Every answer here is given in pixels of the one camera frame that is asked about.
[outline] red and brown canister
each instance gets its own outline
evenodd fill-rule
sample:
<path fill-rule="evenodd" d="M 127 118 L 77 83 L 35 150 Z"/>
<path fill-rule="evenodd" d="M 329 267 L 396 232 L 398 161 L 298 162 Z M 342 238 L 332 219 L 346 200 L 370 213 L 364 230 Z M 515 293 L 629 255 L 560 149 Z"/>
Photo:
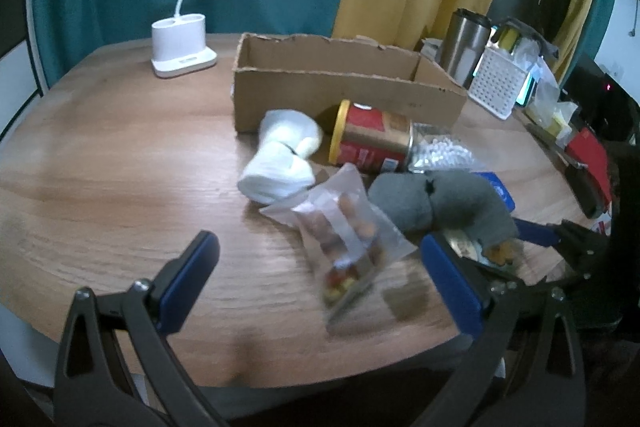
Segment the red and brown canister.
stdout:
<path fill-rule="evenodd" d="M 361 172 L 395 172 L 411 149 L 411 120 L 342 100 L 329 149 L 333 165 L 353 163 Z"/>

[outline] thermos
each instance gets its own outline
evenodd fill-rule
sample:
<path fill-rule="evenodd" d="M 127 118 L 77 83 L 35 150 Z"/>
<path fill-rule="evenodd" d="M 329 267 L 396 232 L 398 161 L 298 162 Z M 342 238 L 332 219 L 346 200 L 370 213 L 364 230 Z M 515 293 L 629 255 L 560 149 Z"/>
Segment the thermos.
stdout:
<path fill-rule="evenodd" d="M 468 88 L 491 35 L 488 17 L 459 8 L 451 15 L 447 36 L 436 54 L 436 62 L 455 83 Z"/>

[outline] metal screw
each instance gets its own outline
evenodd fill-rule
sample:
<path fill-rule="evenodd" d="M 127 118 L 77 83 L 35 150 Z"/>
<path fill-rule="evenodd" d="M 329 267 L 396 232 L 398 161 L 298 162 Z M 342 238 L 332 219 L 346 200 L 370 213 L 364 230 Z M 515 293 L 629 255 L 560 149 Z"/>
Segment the metal screw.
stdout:
<path fill-rule="evenodd" d="M 496 295 L 504 295 L 507 285 L 504 282 L 494 281 L 491 283 L 491 292 Z"/>
<path fill-rule="evenodd" d="M 149 279 L 138 279 L 133 283 L 133 288 L 139 292 L 146 292 L 150 286 Z"/>
<path fill-rule="evenodd" d="M 564 300 L 564 292 L 562 291 L 562 288 L 559 288 L 558 286 L 554 286 L 551 289 L 551 296 L 556 301 L 563 301 Z"/>
<path fill-rule="evenodd" d="M 88 299 L 91 296 L 91 293 L 89 293 L 89 288 L 78 288 L 76 290 L 76 297 L 79 298 L 81 301 Z"/>

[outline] red label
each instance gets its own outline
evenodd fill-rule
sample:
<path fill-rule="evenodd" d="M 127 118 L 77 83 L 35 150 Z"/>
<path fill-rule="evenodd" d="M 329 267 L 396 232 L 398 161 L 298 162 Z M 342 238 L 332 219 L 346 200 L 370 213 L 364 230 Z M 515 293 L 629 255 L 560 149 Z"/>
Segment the red label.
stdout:
<path fill-rule="evenodd" d="M 338 165 L 353 163 L 363 172 L 394 172 L 402 166 L 404 156 L 369 145 L 353 142 L 340 143 Z"/>
<path fill-rule="evenodd" d="M 356 127 L 366 127 L 376 131 L 385 131 L 385 121 L 382 119 L 382 111 L 372 107 L 364 109 L 351 104 L 347 113 L 347 123 Z"/>

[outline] rolled gray cloth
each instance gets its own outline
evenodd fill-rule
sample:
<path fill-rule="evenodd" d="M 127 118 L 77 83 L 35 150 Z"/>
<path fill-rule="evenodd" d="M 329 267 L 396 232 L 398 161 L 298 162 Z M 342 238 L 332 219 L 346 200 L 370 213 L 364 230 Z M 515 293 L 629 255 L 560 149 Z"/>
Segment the rolled gray cloth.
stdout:
<path fill-rule="evenodd" d="M 482 248 L 518 237 L 502 198 L 489 181 L 472 172 L 380 174 L 369 200 L 402 232 L 463 230 Z"/>

